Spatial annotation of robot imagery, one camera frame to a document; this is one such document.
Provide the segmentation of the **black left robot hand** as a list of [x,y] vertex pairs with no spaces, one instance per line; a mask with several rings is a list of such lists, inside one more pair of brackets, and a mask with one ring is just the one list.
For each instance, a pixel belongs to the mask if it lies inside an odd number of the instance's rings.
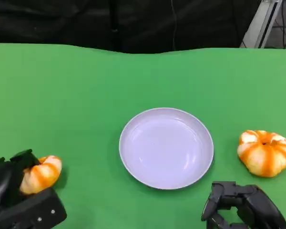
[[0,157],[0,207],[10,208],[27,197],[20,191],[24,170],[39,165],[32,149],[23,150],[9,160]]

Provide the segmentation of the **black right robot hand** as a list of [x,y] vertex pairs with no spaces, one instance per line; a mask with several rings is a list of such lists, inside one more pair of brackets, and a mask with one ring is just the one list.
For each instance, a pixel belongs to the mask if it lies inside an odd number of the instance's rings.
[[[219,210],[237,208],[241,223],[228,223]],[[269,196],[256,185],[214,181],[201,221],[208,229],[286,229],[286,220]]]

